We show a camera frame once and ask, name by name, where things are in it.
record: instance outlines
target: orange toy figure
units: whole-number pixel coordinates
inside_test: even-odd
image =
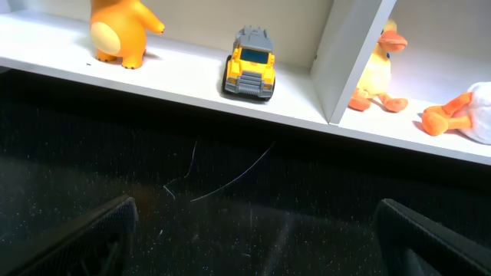
[[[350,108],[365,111],[371,105],[370,99],[375,97],[390,112],[399,112],[406,108],[406,99],[393,99],[387,94],[390,83],[389,52],[402,51],[406,45],[406,39],[397,33],[396,23],[389,19],[361,74],[348,105]]]
[[[459,130],[475,141],[491,144],[491,83],[474,84],[449,103],[428,107],[423,112],[423,128],[432,136]]]
[[[92,0],[91,39],[99,61],[123,58],[123,67],[143,64],[149,29],[162,34],[165,26],[140,0]]]

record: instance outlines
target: toy car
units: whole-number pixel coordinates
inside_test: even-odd
[[[240,30],[223,72],[223,93],[271,99],[276,81],[272,51],[273,43],[266,30],[252,27]]]

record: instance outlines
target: duck's beak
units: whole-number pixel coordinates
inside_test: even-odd
[[[407,41],[396,31],[385,31],[378,39],[378,44],[385,51],[398,52],[407,46]]]

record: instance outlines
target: toy truck bumper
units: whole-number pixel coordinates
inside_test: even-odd
[[[234,94],[248,94],[260,98],[272,97],[273,89],[265,89],[264,85],[261,74],[243,72],[242,76],[237,78],[236,84],[225,82],[225,90]]]

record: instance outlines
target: plush toy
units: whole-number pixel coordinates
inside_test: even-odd
[[[145,29],[162,34],[165,26],[140,0],[92,0],[91,39],[99,61],[123,58],[123,67],[143,64]]]
[[[436,136],[459,130],[475,141],[491,144],[491,82],[474,84],[444,106],[423,112],[423,128]]]
[[[358,81],[348,105],[350,108],[365,111],[371,105],[369,99],[375,96],[391,112],[399,112],[406,108],[406,99],[392,99],[387,95],[390,82],[389,52],[402,51],[406,46],[406,39],[397,33],[396,23],[389,19]]]

